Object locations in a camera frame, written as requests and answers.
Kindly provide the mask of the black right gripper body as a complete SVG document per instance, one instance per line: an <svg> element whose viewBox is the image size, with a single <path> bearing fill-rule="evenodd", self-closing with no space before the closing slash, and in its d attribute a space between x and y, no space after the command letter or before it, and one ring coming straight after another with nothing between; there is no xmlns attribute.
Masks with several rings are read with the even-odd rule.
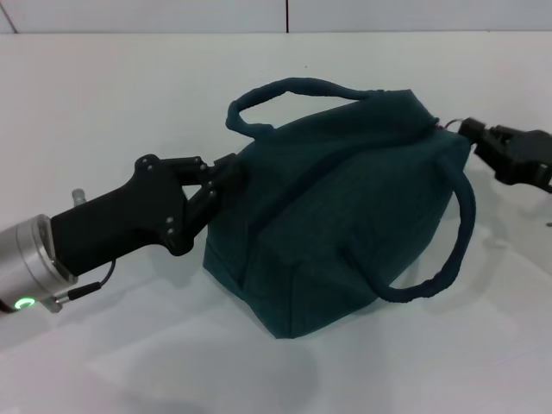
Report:
<svg viewBox="0 0 552 414"><path fill-rule="evenodd" d="M546 192L551 192L551 134L535 131L536 155L539 167L536 170L536 182Z"/></svg>

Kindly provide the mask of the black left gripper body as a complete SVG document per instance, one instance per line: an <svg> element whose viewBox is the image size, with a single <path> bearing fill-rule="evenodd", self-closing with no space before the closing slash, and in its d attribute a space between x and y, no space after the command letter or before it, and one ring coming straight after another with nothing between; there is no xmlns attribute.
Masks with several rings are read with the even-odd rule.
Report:
<svg viewBox="0 0 552 414"><path fill-rule="evenodd" d="M57 260L79 276L148 245L180 256L193 247L183 236L187 198L162 159L147 154L130 180L51 219Z"/></svg>

